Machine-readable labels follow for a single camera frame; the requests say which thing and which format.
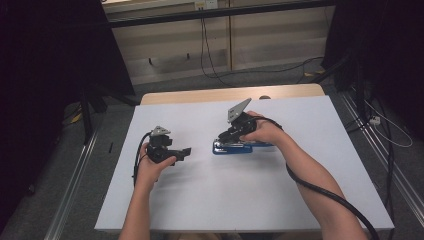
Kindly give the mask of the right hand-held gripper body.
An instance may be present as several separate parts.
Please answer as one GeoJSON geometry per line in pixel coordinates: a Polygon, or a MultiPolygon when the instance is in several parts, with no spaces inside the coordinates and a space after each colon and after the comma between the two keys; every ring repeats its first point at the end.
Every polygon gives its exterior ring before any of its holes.
{"type": "Polygon", "coordinates": [[[228,110],[227,122],[231,124],[229,128],[231,134],[247,134],[256,130],[256,121],[245,112],[250,102],[251,98],[247,98],[228,110]]]}

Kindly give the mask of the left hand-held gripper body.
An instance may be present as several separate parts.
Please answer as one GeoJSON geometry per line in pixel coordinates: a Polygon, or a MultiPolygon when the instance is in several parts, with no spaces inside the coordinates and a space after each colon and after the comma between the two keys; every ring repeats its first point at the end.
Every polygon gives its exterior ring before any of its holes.
{"type": "Polygon", "coordinates": [[[169,150],[169,146],[163,144],[163,137],[169,136],[170,131],[156,126],[149,135],[149,143],[147,146],[147,155],[154,163],[161,163],[171,156],[175,156],[177,161],[180,161],[179,150],[169,150]]]}

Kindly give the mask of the blue stapler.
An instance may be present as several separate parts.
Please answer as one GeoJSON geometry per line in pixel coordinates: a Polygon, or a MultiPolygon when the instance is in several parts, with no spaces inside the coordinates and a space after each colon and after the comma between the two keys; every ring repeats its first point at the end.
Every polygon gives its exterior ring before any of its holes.
{"type": "Polygon", "coordinates": [[[264,142],[236,142],[222,143],[215,140],[212,144],[212,152],[215,155],[249,154],[255,147],[271,147],[270,143],[264,142]]]}

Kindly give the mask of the person's left hand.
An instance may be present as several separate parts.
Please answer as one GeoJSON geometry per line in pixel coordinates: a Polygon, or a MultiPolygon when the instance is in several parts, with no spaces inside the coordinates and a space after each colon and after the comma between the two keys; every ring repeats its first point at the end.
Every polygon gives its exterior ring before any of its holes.
{"type": "Polygon", "coordinates": [[[150,192],[154,183],[159,179],[161,172],[168,166],[173,165],[176,162],[176,157],[171,156],[161,163],[155,163],[147,155],[147,146],[148,144],[144,143],[140,149],[140,162],[135,189],[150,192]]]}

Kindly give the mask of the person's right hand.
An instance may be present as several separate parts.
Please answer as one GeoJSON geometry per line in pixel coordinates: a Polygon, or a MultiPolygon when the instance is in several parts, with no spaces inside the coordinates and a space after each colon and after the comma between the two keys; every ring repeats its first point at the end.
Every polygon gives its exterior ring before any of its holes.
{"type": "Polygon", "coordinates": [[[265,119],[261,114],[254,111],[248,111],[248,115],[256,119],[256,130],[242,135],[242,141],[260,141],[278,146],[284,140],[284,131],[277,127],[274,123],[265,119]]]}

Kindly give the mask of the light wooden table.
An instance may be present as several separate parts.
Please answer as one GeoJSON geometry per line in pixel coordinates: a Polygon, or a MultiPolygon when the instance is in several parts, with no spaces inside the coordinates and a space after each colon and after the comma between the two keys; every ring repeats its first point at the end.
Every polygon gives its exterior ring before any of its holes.
{"type": "Polygon", "coordinates": [[[225,89],[190,90],[175,92],[148,93],[141,98],[141,105],[200,103],[215,101],[235,101],[246,98],[271,99],[324,96],[319,84],[294,84],[259,87],[240,87],[225,89]]]}

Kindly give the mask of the black metal stand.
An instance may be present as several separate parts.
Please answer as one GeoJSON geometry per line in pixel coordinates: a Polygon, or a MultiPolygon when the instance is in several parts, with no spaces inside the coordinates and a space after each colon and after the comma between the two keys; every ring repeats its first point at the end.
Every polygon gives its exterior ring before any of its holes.
{"type": "Polygon", "coordinates": [[[137,101],[132,100],[116,91],[112,91],[100,85],[94,84],[82,87],[80,92],[80,104],[85,132],[85,145],[88,144],[89,140],[94,135],[90,108],[93,108],[96,113],[105,113],[107,110],[107,104],[103,99],[104,96],[112,97],[113,99],[118,100],[129,106],[138,105],[137,101]]]}
{"type": "Polygon", "coordinates": [[[312,83],[319,84],[330,76],[333,77],[334,86],[338,91],[354,91],[357,113],[361,120],[366,120],[365,80],[363,66],[358,58],[352,55],[343,56],[338,62],[326,69],[323,74],[315,77],[312,83]]]}

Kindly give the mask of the light wooden cabinet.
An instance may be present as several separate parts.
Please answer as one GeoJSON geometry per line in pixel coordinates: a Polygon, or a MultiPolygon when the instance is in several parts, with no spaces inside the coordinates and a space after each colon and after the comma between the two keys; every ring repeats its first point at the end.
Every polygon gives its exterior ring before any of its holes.
{"type": "MultiPolygon", "coordinates": [[[[108,20],[196,11],[195,0],[102,0],[108,20]]],[[[218,8],[295,0],[218,0],[218,8]]],[[[115,28],[133,84],[226,79],[324,55],[335,6],[115,28]]]]}

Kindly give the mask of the black horizontal metal bar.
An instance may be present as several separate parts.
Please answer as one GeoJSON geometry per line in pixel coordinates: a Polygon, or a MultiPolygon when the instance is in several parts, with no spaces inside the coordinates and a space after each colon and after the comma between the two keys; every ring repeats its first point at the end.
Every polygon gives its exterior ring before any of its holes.
{"type": "Polygon", "coordinates": [[[109,20],[107,26],[110,28],[122,28],[159,23],[179,22],[197,19],[208,19],[217,17],[228,17],[248,14],[259,14],[277,11],[303,10],[335,6],[335,0],[295,0],[282,3],[249,5],[240,7],[228,7],[212,10],[196,10],[182,13],[170,13],[146,17],[128,17],[109,20]]]}

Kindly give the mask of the black curtain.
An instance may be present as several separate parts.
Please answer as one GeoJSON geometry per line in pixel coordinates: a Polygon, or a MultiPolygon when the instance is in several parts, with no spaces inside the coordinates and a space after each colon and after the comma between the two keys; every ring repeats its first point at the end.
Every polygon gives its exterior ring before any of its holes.
{"type": "Polygon", "coordinates": [[[357,68],[405,125],[424,141],[424,0],[333,0],[322,67],[346,57],[335,73],[343,91],[357,68]]]}
{"type": "Polygon", "coordinates": [[[0,0],[0,233],[50,158],[64,108],[133,92],[102,0],[0,0]]]}

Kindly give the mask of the aluminium floor rail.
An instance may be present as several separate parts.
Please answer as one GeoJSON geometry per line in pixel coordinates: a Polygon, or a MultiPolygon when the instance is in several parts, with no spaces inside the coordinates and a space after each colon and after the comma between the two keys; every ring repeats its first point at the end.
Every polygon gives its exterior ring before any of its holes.
{"type": "Polygon", "coordinates": [[[75,169],[73,170],[71,178],[66,187],[65,193],[53,216],[44,240],[60,240],[96,141],[97,133],[93,133],[84,144],[75,169]]]}
{"type": "Polygon", "coordinates": [[[397,150],[402,153],[411,153],[415,146],[413,138],[406,130],[386,116],[380,103],[375,107],[369,101],[364,100],[367,119],[361,120],[357,113],[355,99],[351,94],[342,93],[341,98],[353,117],[349,125],[353,123],[357,125],[355,129],[350,129],[349,133],[360,131],[386,170],[383,204],[388,209],[389,215],[394,215],[393,190],[396,189],[408,205],[408,209],[424,227],[424,193],[421,194],[414,187],[412,178],[408,178],[405,171],[398,166],[399,162],[409,165],[412,162],[410,158],[395,154],[397,150]],[[380,117],[381,123],[378,126],[369,123],[372,116],[380,117]]]}

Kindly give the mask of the white wall socket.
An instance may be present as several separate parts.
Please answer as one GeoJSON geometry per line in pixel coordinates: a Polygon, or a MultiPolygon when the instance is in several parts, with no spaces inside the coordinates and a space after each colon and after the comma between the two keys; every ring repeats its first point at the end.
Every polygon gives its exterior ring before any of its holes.
{"type": "Polygon", "coordinates": [[[218,8],[218,0],[195,0],[194,6],[196,10],[211,10],[218,8]]]}

